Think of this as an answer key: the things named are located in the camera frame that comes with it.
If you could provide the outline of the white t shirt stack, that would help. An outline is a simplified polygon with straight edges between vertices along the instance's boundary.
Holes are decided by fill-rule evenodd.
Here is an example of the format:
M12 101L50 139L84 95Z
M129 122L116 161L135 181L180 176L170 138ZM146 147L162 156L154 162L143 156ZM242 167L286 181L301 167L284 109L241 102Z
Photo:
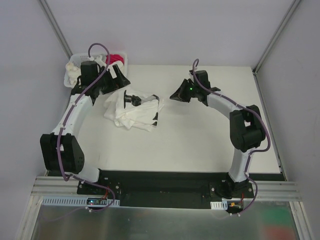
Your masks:
M116 118L116 103L118 100L117 95L110 95L103 103L103 106L105 108L104 118L114 121Z

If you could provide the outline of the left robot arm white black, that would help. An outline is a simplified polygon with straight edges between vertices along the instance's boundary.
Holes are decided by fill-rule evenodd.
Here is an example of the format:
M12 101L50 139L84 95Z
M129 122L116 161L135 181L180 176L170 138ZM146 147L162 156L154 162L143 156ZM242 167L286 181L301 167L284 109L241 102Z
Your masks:
M99 95L105 95L130 84L119 66L109 68L87 60L80 65L80 76L71 90L69 105L51 133L40 137L45 168L60 172L65 180L76 177L88 181L88 188L99 195L106 183L99 178L98 168L85 163L85 154L77 140L82 124Z

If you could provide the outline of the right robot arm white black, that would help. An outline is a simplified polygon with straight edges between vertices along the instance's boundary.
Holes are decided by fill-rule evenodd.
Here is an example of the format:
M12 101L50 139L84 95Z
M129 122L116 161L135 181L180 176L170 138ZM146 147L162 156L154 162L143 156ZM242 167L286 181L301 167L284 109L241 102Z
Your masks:
M225 180L216 187L215 192L229 199L237 197L249 183L252 154L267 136L260 109L256 105L242 106L225 96L219 88L211 88L207 71L191 70L190 74L192 78L184 79L170 99L188 103L196 98L229 120L233 159Z

